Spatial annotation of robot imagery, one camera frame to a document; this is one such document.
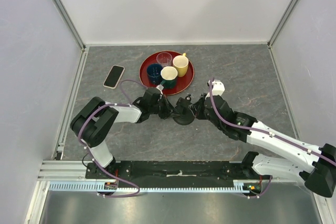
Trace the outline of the black phone stand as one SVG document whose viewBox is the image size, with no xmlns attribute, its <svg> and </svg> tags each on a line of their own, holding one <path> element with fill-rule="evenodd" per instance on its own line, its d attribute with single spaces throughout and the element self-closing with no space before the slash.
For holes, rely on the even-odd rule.
<svg viewBox="0 0 336 224">
<path fill-rule="evenodd" d="M 195 120 L 195 115 L 190 108 L 191 103 L 191 95 L 188 94 L 185 98 L 179 98 L 176 103 L 176 116 L 173 117 L 173 120 L 179 125 L 189 125 Z"/>
</svg>

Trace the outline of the black smartphone pink case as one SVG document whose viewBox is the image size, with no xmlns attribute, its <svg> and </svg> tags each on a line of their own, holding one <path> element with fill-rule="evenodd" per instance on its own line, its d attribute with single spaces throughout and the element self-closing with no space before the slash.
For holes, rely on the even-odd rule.
<svg viewBox="0 0 336 224">
<path fill-rule="evenodd" d="M 113 65 L 103 82 L 103 86 L 110 89 L 115 89 L 123 76 L 125 67 Z"/>
</svg>

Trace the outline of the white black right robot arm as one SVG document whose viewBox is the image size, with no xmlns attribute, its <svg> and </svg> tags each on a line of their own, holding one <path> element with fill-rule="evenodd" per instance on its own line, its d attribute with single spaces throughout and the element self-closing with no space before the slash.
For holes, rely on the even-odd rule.
<svg viewBox="0 0 336 224">
<path fill-rule="evenodd" d="M 189 109 L 198 119 L 207 119 L 233 140 L 265 148 L 293 161 L 303 170 L 299 176 L 312 192 L 330 198 L 335 189 L 335 146 L 322 147 L 281 136 L 255 117 L 233 111 L 222 97 L 203 95 Z"/>
</svg>

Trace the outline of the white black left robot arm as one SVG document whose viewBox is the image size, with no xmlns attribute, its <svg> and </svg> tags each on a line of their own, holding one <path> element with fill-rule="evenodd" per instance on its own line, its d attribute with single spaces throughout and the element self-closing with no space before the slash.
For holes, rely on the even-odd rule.
<svg viewBox="0 0 336 224">
<path fill-rule="evenodd" d="M 150 115 L 161 119 L 178 116 L 176 108 L 157 88 L 148 88 L 144 95 L 131 104 L 109 103 L 100 97 L 92 98 L 72 119 L 71 130 L 88 153 L 98 163 L 97 173 L 111 178 L 115 173 L 115 158 L 105 138 L 115 123 L 142 123 Z"/>
</svg>

